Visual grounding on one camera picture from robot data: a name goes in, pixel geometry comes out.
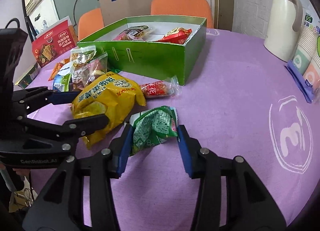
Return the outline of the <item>yellow snack bag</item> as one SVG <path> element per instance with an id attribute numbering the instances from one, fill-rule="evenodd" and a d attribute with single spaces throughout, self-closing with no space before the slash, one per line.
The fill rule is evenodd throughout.
<path id="1" fill-rule="evenodd" d="M 83 138 L 87 149 L 91 149 L 102 141 L 106 134 L 123 123 L 135 104 L 146 106 L 140 85 L 114 72 L 108 72 L 86 86 L 72 102 L 73 118 L 99 114 L 109 118 L 106 127 Z"/>

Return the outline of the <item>pink clear cracker bag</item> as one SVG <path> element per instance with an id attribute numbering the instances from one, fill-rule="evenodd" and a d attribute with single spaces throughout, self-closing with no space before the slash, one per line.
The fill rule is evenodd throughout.
<path id="1" fill-rule="evenodd" d="M 98 52 L 96 46 L 77 47 L 71 50 L 71 79 L 74 89 L 84 89 L 107 73 L 107 52 Z"/>

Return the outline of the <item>green snack packet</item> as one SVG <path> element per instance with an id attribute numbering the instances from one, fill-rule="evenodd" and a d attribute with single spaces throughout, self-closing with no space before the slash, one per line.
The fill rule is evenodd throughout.
<path id="1" fill-rule="evenodd" d="M 131 156 L 178 136 L 177 111 L 170 106 L 160 106 L 133 114 L 129 124 L 133 127 Z"/>

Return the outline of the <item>small red candy packet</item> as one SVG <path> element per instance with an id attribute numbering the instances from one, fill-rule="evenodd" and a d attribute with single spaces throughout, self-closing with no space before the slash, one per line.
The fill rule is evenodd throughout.
<path id="1" fill-rule="evenodd" d="M 181 94 L 181 88 L 177 76 L 152 83 L 141 84 L 140 89 L 145 98 L 179 96 Z"/>

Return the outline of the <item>brown dark snack packet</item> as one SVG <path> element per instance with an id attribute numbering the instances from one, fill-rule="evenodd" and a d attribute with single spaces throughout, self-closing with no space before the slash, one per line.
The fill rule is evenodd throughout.
<path id="1" fill-rule="evenodd" d="M 117 35 L 114 41 L 145 41 L 150 33 L 154 31 L 153 28 L 149 26 L 132 26 L 119 35 Z"/>

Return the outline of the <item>green cardboard box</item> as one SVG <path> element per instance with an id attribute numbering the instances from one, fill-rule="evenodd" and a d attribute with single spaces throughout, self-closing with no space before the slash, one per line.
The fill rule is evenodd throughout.
<path id="1" fill-rule="evenodd" d="M 117 41 L 124 30 L 148 26 L 151 32 L 141 41 Z M 190 29 L 183 44 L 164 43 L 160 39 L 175 28 Z M 203 17 L 180 15 L 148 15 L 127 17 L 80 40 L 78 46 L 92 46 L 98 54 L 108 54 L 112 71 L 125 71 L 164 80 L 177 76 L 181 85 L 188 77 L 206 41 L 207 20 Z"/>

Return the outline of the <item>red white snack bag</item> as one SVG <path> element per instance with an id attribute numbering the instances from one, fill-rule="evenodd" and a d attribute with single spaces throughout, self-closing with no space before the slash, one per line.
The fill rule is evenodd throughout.
<path id="1" fill-rule="evenodd" d="M 183 45 L 191 33 L 192 29 L 175 28 L 157 40 L 157 42 Z"/>

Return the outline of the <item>green round tin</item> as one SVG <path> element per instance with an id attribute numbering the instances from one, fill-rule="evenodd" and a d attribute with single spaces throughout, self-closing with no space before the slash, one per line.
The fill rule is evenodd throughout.
<path id="1" fill-rule="evenodd" d="M 15 82 L 16 86 L 25 89 L 29 86 L 33 80 L 38 76 L 40 72 L 40 66 L 36 62 L 34 65 L 30 66 Z"/>

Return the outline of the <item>red cracker box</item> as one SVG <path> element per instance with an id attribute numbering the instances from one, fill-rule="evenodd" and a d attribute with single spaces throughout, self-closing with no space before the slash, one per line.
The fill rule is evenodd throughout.
<path id="1" fill-rule="evenodd" d="M 76 47 L 78 37 L 69 16 L 57 21 L 36 37 L 32 42 L 32 52 L 43 68 L 60 55 Z"/>

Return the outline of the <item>left orange chair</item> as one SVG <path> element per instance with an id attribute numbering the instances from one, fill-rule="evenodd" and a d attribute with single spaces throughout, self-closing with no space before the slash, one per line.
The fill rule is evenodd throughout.
<path id="1" fill-rule="evenodd" d="M 78 40 L 82 40 L 104 27 L 103 16 L 100 8 L 93 9 L 83 14 L 78 23 Z"/>

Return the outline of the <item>orange chair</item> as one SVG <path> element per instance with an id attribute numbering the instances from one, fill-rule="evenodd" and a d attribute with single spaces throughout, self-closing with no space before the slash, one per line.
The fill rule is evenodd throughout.
<path id="1" fill-rule="evenodd" d="M 78 23 L 78 40 L 82 40 L 104 27 L 103 16 L 100 8 L 93 9 L 83 14 Z"/>
<path id="2" fill-rule="evenodd" d="M 151 15 L 184 15 L 207 19 L 207 28 L 214 28 L 212 10 L 207 0 L 152 0 Z"/>

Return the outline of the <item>purple tablecloth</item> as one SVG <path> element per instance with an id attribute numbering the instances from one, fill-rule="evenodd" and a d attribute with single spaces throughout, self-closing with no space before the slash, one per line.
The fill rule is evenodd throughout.
<path id="1" fill-rule="evenodd" d="M 260 38 L 210 29 L 182 93 L 147 108 L 175 107 L 178 121 L 218 156 L 243 156 L 289 226 L 319 192 L 319 104 L 308 103 L 283 61 Z M 189 230 L 199 181 L 184 170 L 177 141 L 129 158 L 112 180 L 121 230 Z"/>

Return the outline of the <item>paper cups pack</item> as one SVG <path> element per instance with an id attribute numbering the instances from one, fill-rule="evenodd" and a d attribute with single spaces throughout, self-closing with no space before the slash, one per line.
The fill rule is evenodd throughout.
<path id="1" fill-rule="evenodd" d="M 292 59 L 286 69 L 308 103 L 319 95 L 319 20 L 307 12 Z"/>

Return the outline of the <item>right orange chair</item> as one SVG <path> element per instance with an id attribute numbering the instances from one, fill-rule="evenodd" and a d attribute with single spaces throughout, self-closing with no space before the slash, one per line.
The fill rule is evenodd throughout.
<path id="1" fill-rule="evenodd" d="M 151 15 L 184 15 L 207 19 L 207 28 L 214 28 L 212 10 L 207 0 L 152 0 Z"/>

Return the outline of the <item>cream thermos jug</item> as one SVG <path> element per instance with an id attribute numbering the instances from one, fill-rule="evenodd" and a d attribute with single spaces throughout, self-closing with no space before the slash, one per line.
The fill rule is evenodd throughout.
<path id="1" fill-rule="evenodd" d="M 289 61 L 302 27 L 300 0 L 273 0 L 264 47 L 282 61 Z"/>

